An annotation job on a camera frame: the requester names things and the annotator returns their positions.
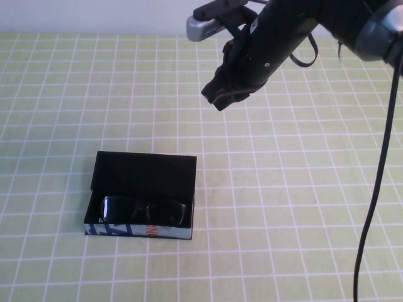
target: green grid mat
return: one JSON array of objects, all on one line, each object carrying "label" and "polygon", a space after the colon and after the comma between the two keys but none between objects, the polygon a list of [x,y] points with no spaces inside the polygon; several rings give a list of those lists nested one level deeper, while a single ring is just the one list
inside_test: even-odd
[{"label": "green grid mat", "polygon": [[[0,301],[351,301],[392,69],[320,38],[218,112],[225,42],[0,33]],[[403,300],[402,105],[363,301]],[[193,240],[85,237],[97,150],[196,155]]]}]

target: sunglasses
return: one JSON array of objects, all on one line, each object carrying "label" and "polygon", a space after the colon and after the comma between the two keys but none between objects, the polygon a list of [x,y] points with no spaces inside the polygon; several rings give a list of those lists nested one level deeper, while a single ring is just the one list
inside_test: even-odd
[{"label": "sunglasses", "polygon": [[101,203],[101,219],[105,223],[131,223],[146,220],[151,225],[179,226],[186,214],[186,206],[175,199],[142,201],[107,196]]}]

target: black box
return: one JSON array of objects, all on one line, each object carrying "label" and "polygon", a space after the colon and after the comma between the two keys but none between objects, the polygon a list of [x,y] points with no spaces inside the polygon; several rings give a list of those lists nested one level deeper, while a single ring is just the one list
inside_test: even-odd
[{"label": "black box", "polygon": [[[87,235],[192,238],[195,207],[196,157],[98,151],[91,199],[84,219]],[[185,216],[180,226],[138,221],[108,223],[101,219],[106,196],[163,202],[180,200]]]}]

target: black cable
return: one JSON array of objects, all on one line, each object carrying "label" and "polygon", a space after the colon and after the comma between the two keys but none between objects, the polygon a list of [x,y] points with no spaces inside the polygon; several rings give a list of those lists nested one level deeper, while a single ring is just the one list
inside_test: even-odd
[{"label": "black cable", "polygon": [[304,67],[304,68],[311,67],[315,63],[317,56],[319,55],[319,47],[317,46],[314,36],[312,36],[311,33],[309,34],[308,39],[309,39],[310,44],[314,48],[315,58],[313,59],[313,61],[311,61],[311,63],[304,63],[304,62],[299,61],[299,59],[297,59],[293,54],[291,54],[290,59],[292,60],[292,62],[294,62],[299,67]]},{"label": "black cable", "polygon": [[397,89],[399,86],[400,73],[401,73],[401,70],[403,67],[403,47],[397,58],[399,59],[399,63],[395,66],[393,80],[392,80],[392,88],[390,90],[389,108],[388,108],[388,112],[387,112],[385,134],[383,136],[382,149],[381,149],[380,158],[379,158],[377,178],[375,179],[375,185],[373,188],[373,194],[372,194],[372,199],[371,199],[371,203],[370,203],[370,208],[368,210],[368,214],[366,216],[366,220],[364,223],[363,231],[362,231],[361,238],[360,238],[360,244],[358,246],[356,263],[355,263],[354,283],[353,283],[354,302],[358,302],[358,274],[360,273],[360,265],[361,265],[361,260],[363,257],[366,236],[370,229],[371,221],[372,221],[373,214],[375,212],[375,207],[377,205],[377,201],[378,201],[378,197],[379,197],[380,185],[382,182],[383,170],[385,168],[386,157],[387,157],[387,152],[388,152],[388,147],[389,147],[390,133],[392,132],[392,123],[393,123],[393,115],[394,115],[395,104],[396,104]]}]

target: box lid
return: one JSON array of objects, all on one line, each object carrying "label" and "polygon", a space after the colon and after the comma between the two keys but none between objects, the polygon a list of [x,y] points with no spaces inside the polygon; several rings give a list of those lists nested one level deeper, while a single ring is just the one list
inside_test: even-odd
[{"label": "box lid", "polygon": [[91,190],[191,198],[196,161],[194,156],[98,151]]}]

